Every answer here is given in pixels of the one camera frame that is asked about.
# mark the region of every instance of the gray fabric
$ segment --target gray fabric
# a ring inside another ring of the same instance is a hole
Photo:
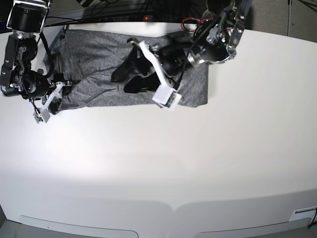
[[[55,73],[64,73],[75,82],[72,92],[62,99],[58,111],[82,107],[153,104],[152,92],[126,94],[124,84],[111,83],[111,75],[130,54],[131,36],[107,32],[62,30],[52,47]],[[149,44],[170,42],[170,37],[137,37]],[[197,107],[208,102],[208,66],[185,72],[180,94],[181,105]]]

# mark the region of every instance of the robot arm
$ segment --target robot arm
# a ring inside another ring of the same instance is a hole
[[[251,3],[252,0],[207,0],[208,9],[190,39],[175,39],[177,43],[163,48],[137,39],[128,40],[134,49],[113,73],[111,81],[124,82],[129,70],[138,71],[144,77],[137,76],[129,81],[125,92],[155,91],[153,100],[173,110],[182,97],[178,90],[188,68],[204,63],[224,63],[236,56]],[[156,74],[149,76],[153,69]]]
[[[48,43],[43,34],[45,19],[51,6],[51,0],[14,0],[7,28],[13,30],[9,36],[5,49],[4,64],[1,68],[1,92],[7,96],[22,96],[29,100],[35,110],[34,118],[37,122],[47,122],[50,118],[49,105],[56,95],[60,95],[63,86],[70,86],[70,82],[58,77],[49,78],[53,74],[54,64]],[[31,70],[31,61],[36,57],[39,34],[47,52],[50,70],[43,75],[43,70]],[[42,99],[44,107],[38,109],[34,101]]]

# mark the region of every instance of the white tabletop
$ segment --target white tabletop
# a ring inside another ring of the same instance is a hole
[[[159,36],[180,28],[71,29]],[[58,30],[46,29],[50,41]],[[6,38],[0,36],[1,57]],[[317,188],[317,44],[246,31],[237,51],[235,60],[210,66],[209,103],[196,109],[84,108],[37,125],[26,101],[0,97],[7,218],[191,238],[286,222],[297,206],[313,206],[317,196],[278,205],[273,198]],[[272,210],[254,219],[246,207],[264,197],[273,199]]]

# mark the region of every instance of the white plastic mount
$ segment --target white plastic mount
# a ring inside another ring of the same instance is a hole
[[[46,100],[44,106],[42,108],[40,108],[40,114],[38,115],[36,112],[33,114],[33,117],[37,123],[40,123],[40,122],[47,123],[48,122],[48,120],[51,117],[48,108],[49,108],[50,104],[52,103],[54,97],[56,97],[60,93],[60,91],[62,90],[62,88],[64,86],[65,86],[65,83],[57,82],[55,90],[50,94],[50,96]]]
[[[175,110],[182,99],[182,95],[177,93],[176,89],[170,86],[158,58],[150,51],[149,45],[142,41],[139,43],[139,46],[144,57],[153,65],[161,83],[152,98],[153,101],[171,111]]]

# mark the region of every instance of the gray t-shirt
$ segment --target gray t-shirt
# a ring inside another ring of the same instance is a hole
[[[62,30],[51,45],[54,73],[64,73],[74,82],[69,95],[64,96],[58,111],[82,107],[130,106],[154,104],[153,92],[127,94],[125,84],[111,83],[111,75],[130,54],[132,36],[99,31]],[[153,45],[170,43],[171,36],[159,38],[135,37]],[[198,107],[208,103],[208,66],[185,72],[179,93],[180,104]]]

